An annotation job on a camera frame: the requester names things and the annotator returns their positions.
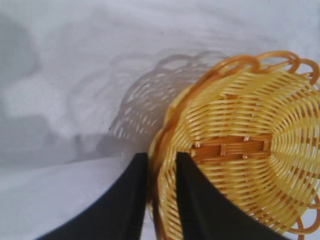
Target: white cloth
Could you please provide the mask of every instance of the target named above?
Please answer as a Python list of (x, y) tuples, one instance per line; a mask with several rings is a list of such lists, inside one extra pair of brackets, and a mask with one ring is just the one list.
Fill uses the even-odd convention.
[[(92, 204), (148, 150), (173, 97), (222, 57), (290, 50), (320, 63), (319, 9), (0, 0), (0, 240), (34, 239)], [(142, 239), (156, 239), (148, 213)]]

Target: white surface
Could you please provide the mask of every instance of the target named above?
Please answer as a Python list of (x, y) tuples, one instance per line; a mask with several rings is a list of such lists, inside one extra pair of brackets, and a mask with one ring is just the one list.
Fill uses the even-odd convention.
[[(320, 63), (319, 9), (312, 0), (0, 0), (0, 239), (34, 239), (96, 200), (148, 149), (166, 105), (205, 61), (284, 49)], [(155, 239), (149, 218), (142, 239)]]

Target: black pad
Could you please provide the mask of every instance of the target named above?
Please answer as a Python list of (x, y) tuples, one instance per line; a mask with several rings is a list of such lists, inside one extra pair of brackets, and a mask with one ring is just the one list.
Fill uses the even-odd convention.
[(138, 240), (147, 195), (146, 153), (138, 153), (92, 206), (38, 240)]
[(176, 172), (184, 240), (287, 240), (225, 198), (189, 154), (177, 154)]

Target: wicker basket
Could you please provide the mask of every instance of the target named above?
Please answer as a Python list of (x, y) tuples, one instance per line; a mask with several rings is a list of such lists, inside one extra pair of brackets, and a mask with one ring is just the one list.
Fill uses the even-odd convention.
[[(300, 73), (302, 65), (311, 72)], [(183, 239), (177, 152), (191, 154), (221, 193), (265, 226), (300, 240), (318, 229), (318, 77), (314, 61), (292, 52), (240, 55), (215, 65), (173, 101), (149, 152), (150, 210), (159, 239)], [(316, 209), (317, 216), (305, 228), (301, 216), (307, 209)]]

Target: yellow woven basket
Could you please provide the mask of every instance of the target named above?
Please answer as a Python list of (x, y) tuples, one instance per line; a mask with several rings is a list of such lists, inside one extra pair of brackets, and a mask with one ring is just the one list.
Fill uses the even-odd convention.
[[(302, 65), (310, 72), (301, 73)], [(159, 239), (183, 239), (177, 152), (191, 154), (221, 193), (265, 226), (299, 240), (318, 229), (319, 74), (314, 61), (288, 51), (234, 56), (173, 101), (149, 151), (150, 210)], [(305, 228), (307, 209), (317, 216)]]

